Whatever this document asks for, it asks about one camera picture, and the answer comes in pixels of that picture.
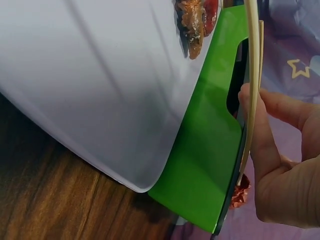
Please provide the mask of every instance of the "green plastic tray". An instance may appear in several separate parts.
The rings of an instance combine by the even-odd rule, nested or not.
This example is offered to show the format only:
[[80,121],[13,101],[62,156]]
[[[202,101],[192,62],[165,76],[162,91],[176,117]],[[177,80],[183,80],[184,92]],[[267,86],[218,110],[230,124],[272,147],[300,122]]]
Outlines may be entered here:
[[167,164],[148,192],[211,233],[220,230],[239,172],[243,131],[226,101],[237,48],[247,38],[244,6],[223,9]]

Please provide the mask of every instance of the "red wrapper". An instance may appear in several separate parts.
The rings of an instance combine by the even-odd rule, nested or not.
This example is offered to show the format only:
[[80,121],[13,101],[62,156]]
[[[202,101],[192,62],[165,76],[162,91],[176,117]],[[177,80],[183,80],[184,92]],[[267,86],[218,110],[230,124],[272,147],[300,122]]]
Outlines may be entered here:
[[214,30],[218,16],[219,0],[205,0],[204,8],[204,36],[207,37]]
[[230,209],[240,208],[247,202],[248,191],[250,187],[251,185],[248,177],[243,175],[240,186],[235,186],[229,207]]

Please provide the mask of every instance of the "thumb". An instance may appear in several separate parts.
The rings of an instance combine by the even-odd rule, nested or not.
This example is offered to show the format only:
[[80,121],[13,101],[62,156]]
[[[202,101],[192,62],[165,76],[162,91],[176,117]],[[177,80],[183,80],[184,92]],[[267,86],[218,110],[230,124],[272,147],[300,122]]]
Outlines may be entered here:
[[[248,112],[250,86],[244,84],[239,93],[244,112]],[[281,157],[275,144],[275,140],[269,125],[266,106],[258,96],[254,129],[251,144],[251,158],[254,166],[255,181],[258,183],[265,175],[270,174],[281,166]]]

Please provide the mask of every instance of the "wooden floor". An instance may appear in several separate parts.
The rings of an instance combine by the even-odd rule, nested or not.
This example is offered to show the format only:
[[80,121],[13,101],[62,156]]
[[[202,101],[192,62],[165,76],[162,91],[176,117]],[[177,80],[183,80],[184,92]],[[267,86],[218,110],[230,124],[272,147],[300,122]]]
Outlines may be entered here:
[[1,240],[163,240],[172,214],[98,172],[0,95]]

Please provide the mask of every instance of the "brown food piece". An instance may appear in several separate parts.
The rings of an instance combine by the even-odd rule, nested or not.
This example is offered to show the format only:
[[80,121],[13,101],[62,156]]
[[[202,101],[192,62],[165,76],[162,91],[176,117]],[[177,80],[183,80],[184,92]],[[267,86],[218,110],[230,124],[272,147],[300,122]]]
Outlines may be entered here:
[[182,10],[181,24],[188,29],[186,36],[188,38],[189,58],[196,59],[200,54],[204,40],[202,1],[183,0],[176,4],[176,8]]
[[244,174],[240,186],[235,186],[233,196],[231,198],[230,209],[240,208],[247,202],[248,191],[251,187],[249,178]]

